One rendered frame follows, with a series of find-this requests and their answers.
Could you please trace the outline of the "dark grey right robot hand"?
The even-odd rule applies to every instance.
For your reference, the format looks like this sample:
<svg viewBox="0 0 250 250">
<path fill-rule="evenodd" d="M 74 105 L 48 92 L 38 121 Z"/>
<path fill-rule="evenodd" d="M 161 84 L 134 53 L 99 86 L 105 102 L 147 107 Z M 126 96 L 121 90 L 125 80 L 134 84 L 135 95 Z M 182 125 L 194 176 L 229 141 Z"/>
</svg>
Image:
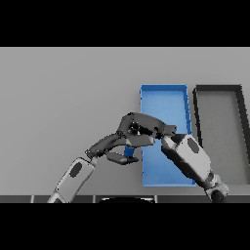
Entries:
<svg viewBox="0 0 250 250">
<path fill-rule="evenodd" d="M 176 131 L 176 125 L 168 125 L 147 114 L 130 112 L 121 119 L 116 144 L 128 147 L 153 146 L 155 140 L 173 137 Z"/>
</svg>

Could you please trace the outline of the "dark grey bin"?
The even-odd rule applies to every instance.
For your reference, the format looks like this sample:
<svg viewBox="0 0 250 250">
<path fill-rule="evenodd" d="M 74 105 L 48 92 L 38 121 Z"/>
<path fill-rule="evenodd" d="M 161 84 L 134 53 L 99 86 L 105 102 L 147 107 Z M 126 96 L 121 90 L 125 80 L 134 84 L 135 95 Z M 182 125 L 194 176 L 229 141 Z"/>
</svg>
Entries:
<svg viewBox="0 0 250 250">
<path fill-rule="evenodd" d="M 196 85 L 197 138 L 228 185 L 250 185 L 250 126 L 241 85 Z"/>
</svg>

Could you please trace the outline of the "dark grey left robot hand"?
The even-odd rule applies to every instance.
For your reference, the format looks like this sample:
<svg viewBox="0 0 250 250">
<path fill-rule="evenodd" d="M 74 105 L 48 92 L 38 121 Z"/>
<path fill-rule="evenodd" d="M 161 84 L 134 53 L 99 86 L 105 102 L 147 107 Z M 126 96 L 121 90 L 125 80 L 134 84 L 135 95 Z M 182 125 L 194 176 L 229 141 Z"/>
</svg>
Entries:
<svg viewBox="0 0 250 250">
<path fill-rule="evenodd" d="M 117 146 L 129 146 L 128 139 L 118 133 L 110 134 L 90 146 L 85 153 L 90 160 L 105 155 L 107 160 L 119 165 L 127 165 L 139 161 L 139 159 L 134 156 L 111 152 L 111 150 Z"/>
</svg>

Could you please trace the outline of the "blue bin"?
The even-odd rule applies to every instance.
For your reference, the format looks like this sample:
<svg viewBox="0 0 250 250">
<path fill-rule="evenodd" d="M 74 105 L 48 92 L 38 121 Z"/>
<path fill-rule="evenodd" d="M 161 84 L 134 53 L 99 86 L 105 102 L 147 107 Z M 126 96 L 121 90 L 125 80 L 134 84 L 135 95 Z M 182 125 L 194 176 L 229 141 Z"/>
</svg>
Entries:
<svg viewBox="0 0 250 250">
<path fill-rule="evenodd" d="M 191 134 L 187 84 L 142 84 L 141 113 L 176 125 L 178 134 Z M 161 151 L 161 141 L 142 148 L 143 186 L 147 188 L 195 187 Z"/>
</svg>

